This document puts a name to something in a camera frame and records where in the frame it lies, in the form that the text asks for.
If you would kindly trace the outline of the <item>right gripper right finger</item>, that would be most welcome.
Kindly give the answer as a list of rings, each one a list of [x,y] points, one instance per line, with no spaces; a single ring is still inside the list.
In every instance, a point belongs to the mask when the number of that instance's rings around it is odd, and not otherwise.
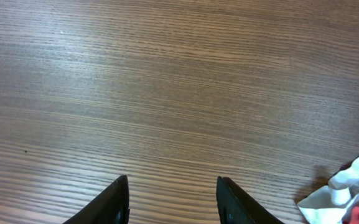
[[[284,224],[228,177],[218,177],[216,199],[221,224]]]

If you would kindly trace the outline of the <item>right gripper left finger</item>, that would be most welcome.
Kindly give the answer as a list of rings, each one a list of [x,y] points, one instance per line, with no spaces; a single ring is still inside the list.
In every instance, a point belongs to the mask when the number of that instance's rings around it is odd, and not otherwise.
[[[63,224],[128,224],[129,213],[128,177],[121,175]]]

